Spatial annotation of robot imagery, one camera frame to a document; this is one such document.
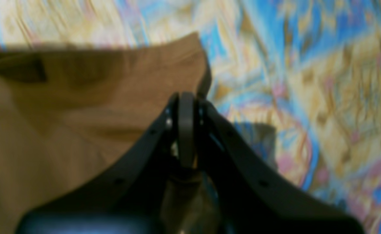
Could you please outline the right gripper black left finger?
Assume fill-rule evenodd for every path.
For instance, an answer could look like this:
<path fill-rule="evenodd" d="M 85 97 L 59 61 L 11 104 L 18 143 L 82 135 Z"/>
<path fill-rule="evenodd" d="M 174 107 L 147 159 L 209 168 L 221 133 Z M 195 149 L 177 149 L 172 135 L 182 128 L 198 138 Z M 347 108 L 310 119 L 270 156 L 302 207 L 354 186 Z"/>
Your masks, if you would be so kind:
<path fill-rule="evenodd" d="M 169 174 L 192 169 L 195 97 L 175 93 L 118 161 L 80 188 L 26 213 L 17 234 L 164 234 Z"/>

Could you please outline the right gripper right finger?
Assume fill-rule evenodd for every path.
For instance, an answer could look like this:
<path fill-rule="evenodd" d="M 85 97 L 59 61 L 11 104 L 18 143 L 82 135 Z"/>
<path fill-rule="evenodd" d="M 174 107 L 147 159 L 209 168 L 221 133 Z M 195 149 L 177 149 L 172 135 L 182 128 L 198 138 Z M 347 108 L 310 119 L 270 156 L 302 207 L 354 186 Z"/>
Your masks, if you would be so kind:
<path fill-rule="evenodd" d="M 213 105 L 197 101 L 198 167 L 217 191 L 225 234 L 364 234 L 361 224 L 271 169 Z"/>

